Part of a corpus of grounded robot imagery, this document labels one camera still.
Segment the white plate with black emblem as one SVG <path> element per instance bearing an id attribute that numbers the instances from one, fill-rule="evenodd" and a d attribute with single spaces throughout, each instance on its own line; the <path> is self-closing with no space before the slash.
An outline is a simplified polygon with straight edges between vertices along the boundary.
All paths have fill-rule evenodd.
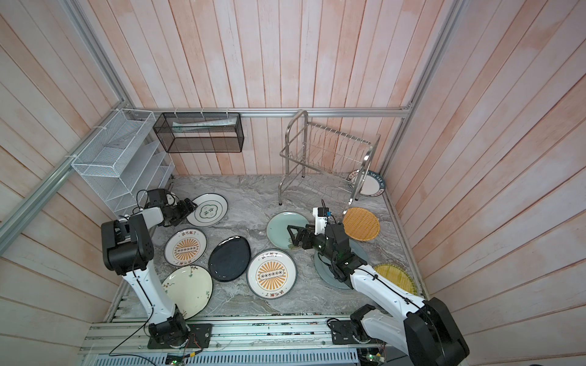
<path id="1" fill-rule="evenodd" d="M 200 195 L 192 203 L 195 210 L 186 219 L 195 227 L 211 227 L 219 223 L 228 211 L 226 198 L 214 193 Z"/>

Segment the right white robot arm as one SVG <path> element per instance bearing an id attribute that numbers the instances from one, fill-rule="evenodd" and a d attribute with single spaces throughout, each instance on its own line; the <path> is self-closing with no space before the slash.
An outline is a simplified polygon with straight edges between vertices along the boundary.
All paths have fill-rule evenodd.
<path id="1" fill-rule="evenodd" d="M 378 306 L 352 314 L 354 337 L 378 339 L 408 355 L 414 365 L 459 365 L 470 349 L 452 314 L 436 297 L 424 300 L 384 278 L 349 246 L 343 224 L 287 227 L 292 244 L 329 259 L 335 279 L 366 295 Z"/>

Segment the stainless steel dish rack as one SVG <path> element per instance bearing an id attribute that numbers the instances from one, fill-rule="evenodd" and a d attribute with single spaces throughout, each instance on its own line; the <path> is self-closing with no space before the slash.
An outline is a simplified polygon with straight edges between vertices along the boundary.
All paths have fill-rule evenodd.
<path id="1" fill-rule="evenodd" d="M 310 119 L 298 111 L 285 128 L 285 174 L 278 185 L 278 205 L 311 207 L 325 202 L 344 215 L 360 198 L 380 136 L 364 139 Z"/>

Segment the dark blue oval plate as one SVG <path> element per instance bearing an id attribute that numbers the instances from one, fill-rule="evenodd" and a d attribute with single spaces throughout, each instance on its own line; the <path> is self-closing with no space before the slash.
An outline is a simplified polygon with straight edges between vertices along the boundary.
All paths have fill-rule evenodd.
<path id="1" fill-rule="evenodd" d="M 251 249 L 248 240 L 232 236 L 219 243 L 208 260 L 208 270 L 213 279 L 231 282 L 238 279 L 248 268 Z"/>

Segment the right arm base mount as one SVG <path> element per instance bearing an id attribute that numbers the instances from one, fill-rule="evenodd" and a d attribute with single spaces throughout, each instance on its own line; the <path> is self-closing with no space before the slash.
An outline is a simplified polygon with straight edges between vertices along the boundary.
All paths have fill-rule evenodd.
<path id="1" fill-rule="evenodd" d="M 326 321 L 327 327 L 331 331 L 331 339 L 334 345 L 384 345 L 380 339 L 372 338 L 366 335 L 366 331 L 352 320 L 339 320 L 329 318 Z"/>

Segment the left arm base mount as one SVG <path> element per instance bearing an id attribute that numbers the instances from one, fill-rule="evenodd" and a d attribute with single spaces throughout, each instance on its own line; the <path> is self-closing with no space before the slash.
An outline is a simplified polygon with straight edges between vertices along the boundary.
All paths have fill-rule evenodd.
<path id="1" fill-rule="evenodd" d="M 211 323 L 196 323 L 177 325 L 166 321 L 151 324 L 148 327 L 150 335 L 148 349 L 207 349 L 212 336 Z"/>

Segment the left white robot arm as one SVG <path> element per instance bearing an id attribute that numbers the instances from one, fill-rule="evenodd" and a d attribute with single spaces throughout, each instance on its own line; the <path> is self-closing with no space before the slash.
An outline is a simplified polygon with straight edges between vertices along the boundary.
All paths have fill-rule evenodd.
<path id="1" fill-rule="evenodd" d="M 102 224 L 102 255 L 105 267 L 134 289 L 148 315 L 150 338 L 157 345 L 180 348 L 187 343 L 189 328 L 155 270 L 150 230 L 180 224 L 197 205 L 188 198 L 171 201 L 171 196 L 164 188 L 149 190 L 136 212 Z"/>

